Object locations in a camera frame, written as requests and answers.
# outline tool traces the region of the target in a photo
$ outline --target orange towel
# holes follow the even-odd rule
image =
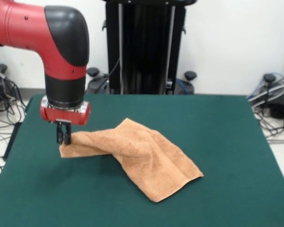
[[[193,161],[158,131],[129,119],[115,129],[76,132],[71,140],[71,145],[60,146],[61,157],[113,155],[128,177],[154,202],[203,176]]]

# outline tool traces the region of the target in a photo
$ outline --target black metal stand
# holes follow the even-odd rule
[[[186,5],[196,0],[106,0],[109,71],[113,94],[175,90]]]

